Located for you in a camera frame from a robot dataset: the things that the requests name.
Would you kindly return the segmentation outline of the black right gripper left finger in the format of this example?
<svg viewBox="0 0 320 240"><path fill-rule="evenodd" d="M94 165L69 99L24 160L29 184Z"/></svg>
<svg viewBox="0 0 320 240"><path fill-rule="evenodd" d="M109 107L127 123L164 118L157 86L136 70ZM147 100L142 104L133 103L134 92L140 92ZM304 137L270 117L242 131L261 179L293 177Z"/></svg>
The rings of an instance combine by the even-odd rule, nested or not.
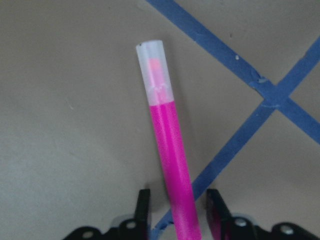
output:
<svg viewBox="0 0 320 240"><path fill-rule="evenodd" d="M134 215L123 220L118 226L102 233L92 226L83 226L69 233L66 240L148 240L150 230L151 190L141 189L138 193Z"/></svg>

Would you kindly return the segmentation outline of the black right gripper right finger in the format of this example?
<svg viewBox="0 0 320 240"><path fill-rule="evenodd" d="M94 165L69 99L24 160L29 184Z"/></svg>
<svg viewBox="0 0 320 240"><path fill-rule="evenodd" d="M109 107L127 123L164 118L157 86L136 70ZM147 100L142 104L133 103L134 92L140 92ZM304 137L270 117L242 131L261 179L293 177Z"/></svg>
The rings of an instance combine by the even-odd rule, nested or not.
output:
<svg viewBox="0 0 320 240"><path fill-rule="evenodd" d="M206 219L215 240L318 240L319 237L291 222L264 230L244 216L231 214L217 189L206 190Z"/></svg>

